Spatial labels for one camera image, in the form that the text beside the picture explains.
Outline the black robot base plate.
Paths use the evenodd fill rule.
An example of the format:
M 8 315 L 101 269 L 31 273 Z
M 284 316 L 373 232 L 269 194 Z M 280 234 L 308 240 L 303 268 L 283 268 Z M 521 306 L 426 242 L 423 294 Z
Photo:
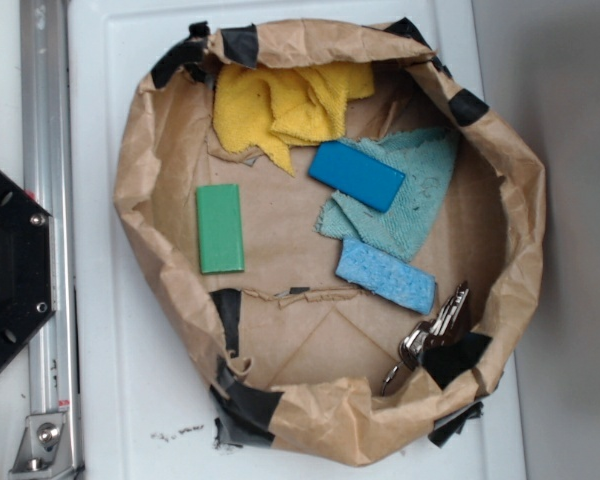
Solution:
M 54 313 L 50 215 L 0 170 L 0 373 Z

